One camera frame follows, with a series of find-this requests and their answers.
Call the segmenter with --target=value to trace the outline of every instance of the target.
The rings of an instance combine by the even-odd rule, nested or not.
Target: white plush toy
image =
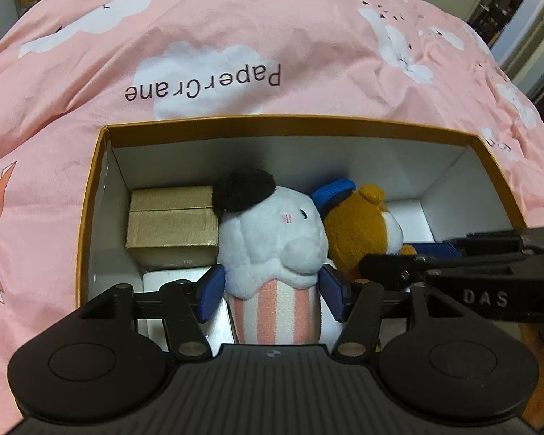
[[[317,273],[328,240],[312,200],[265,171],[242,169],[213,184],[213,207],[238,341],[318,343]]]

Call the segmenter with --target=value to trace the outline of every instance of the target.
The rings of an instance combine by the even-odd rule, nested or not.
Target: orange plush toy
[[[367,254],[415,254],[403,244],[403,232],[383,204],[376,185],[356,185],[345,178],[329,183],[312,195],[328,237],[328,254],[340,272],[360,278],[358,263]]]
[[[520,324],[520,331],[522,342],[529,347],[538,360],[540,370],[538,385],[526,405],[522,418],[532,427],[540,430],[544,428],[544,342],[540,339],[539,326],[536,324]]]

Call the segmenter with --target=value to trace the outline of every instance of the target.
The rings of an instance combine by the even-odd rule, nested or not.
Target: screw
[[[355,341],[349,341],[347,343],[341,343],[337,348],[338,352],[344,357],[360,357],[367,349],[361,343]]]
[[[207,347],[199,341],[187,341],[179,346],[179,353],[186,357],[200,357],[207,352]]]

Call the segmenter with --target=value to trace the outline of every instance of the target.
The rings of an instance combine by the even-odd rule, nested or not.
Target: pink bedding
[[[74,306],[81,203],[106,124],[318,113],[486,139],[544,225],[544,124],[462,21],[418,0],[44,0],[0,42],[0,433],[6,365]]]

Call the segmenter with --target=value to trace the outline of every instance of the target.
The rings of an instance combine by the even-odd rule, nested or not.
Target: striped plush body
[[[318,287],[294,289],[277,279],[264,284],[250,299],[226,295],[238,343],[302,345],[318,343]]]

